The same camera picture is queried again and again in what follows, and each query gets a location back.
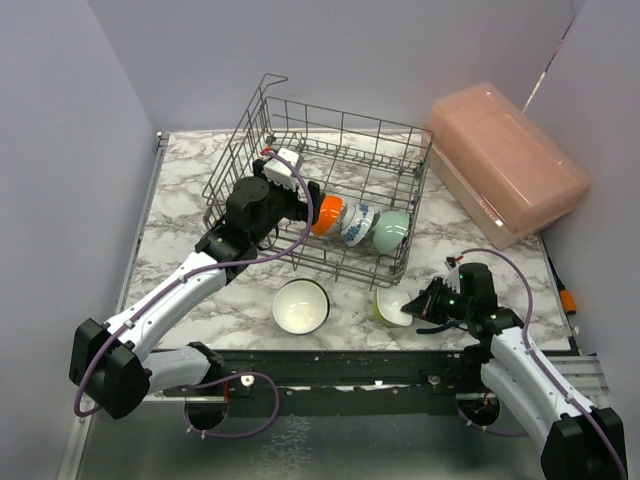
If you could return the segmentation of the lime green square bowl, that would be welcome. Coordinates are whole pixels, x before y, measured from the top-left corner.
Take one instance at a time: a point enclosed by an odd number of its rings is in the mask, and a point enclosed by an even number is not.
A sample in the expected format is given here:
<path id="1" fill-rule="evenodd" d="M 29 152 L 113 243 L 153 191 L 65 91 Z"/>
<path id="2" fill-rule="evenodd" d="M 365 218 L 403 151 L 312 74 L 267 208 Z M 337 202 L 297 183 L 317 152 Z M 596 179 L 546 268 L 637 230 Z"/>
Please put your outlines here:
<path id="1" fill-rule="evenodd" d="M 400 287 L 377 288 L 374 293 L 374 313 L 394 327 L 409 327 L 413 317 L 401 311 L 410 301 L 409 294 Z"/>

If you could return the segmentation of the orange bowl white inside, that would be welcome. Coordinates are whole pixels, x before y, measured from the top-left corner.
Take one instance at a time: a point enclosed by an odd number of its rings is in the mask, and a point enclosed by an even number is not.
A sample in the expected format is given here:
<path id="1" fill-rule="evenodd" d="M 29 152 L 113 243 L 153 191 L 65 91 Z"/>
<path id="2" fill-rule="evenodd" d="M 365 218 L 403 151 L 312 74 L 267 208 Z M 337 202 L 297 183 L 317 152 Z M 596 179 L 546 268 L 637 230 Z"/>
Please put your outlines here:
<path id="1" fill-rule="evenodd" d="M 311 227 L 311 233 L 317 237 L 327 236 L 339 229 L 345 203 L 339 196 L 326 195 L 319 210 L 317 221 Z"/>

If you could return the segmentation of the white blue floral bowl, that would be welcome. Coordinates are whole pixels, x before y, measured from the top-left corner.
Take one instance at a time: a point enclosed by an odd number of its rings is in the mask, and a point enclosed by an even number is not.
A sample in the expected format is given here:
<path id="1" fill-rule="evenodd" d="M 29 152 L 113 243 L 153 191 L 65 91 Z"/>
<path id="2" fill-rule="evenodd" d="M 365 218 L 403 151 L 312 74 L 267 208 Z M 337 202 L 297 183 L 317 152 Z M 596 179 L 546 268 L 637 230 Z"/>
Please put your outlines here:
<path id="1" fill-rule="evenodd" d="M 340 238 L 348 246 L 360 243 L 368 233 L 375 216 L 369 204 L 349 204 L 341 222 Z"/>

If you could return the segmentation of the mint green ceramic bowl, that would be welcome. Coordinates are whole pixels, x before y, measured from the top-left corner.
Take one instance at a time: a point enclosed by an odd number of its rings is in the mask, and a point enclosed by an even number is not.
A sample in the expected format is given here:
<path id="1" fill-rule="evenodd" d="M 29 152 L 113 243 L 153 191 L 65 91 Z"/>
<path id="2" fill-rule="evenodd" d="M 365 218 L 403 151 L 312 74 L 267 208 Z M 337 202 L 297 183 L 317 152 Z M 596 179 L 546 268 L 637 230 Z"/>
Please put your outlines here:
<path id="1" fill-rule="evenodd" d="M 391 253 L 403 241 L 408 232 L 409 215 L 404 211 L 384 211 L 373 227 L 373 246 L 381 255 Z"/>

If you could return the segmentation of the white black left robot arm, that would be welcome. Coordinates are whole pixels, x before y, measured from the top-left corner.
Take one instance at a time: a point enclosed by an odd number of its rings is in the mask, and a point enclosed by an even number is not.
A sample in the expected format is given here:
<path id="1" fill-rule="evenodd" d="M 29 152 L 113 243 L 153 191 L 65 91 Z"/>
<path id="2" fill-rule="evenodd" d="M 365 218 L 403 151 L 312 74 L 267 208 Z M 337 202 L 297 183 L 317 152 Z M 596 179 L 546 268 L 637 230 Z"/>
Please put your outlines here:
<path id="1" fill-rule="evenodd" d="M 88 396 L 114 419 L 131 413 L 146 395 L 192 387 L 206 395 L 220 385 L 214 353 L 201 343 L 157 352 L 164 335 L 201 301 L 261 262 L 260 243 L 282 219 L 312 225 L 324 199 L 320 186 L 302 183 L 305 197 L 265 175 L 236 182 L 223 216 L 199 240 L 194 252 L 134 306 L 104 323 L 85 320 L 75 331 L 69 378 L 77 386 L 74 412 Z"/>

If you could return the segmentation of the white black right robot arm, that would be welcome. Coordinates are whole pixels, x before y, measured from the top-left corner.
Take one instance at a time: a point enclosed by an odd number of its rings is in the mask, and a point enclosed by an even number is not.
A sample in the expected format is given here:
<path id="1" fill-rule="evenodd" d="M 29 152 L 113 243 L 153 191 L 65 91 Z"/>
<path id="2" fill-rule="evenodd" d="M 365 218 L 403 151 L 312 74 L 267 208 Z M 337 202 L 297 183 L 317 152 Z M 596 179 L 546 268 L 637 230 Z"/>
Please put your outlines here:
<path id="1" fill-rule="evenodd" d="M 461 383 L 497 395 L 535 442 L 546 478 L 627 478 L 620 416 L 573 386 L 535 345 L 524 321 L 499 305 L 487 265 L 456 265 L 401 309 L 433 324 L 466 325 L 477 342 L 469 348 L 473 358 L 459 367 Z"/>

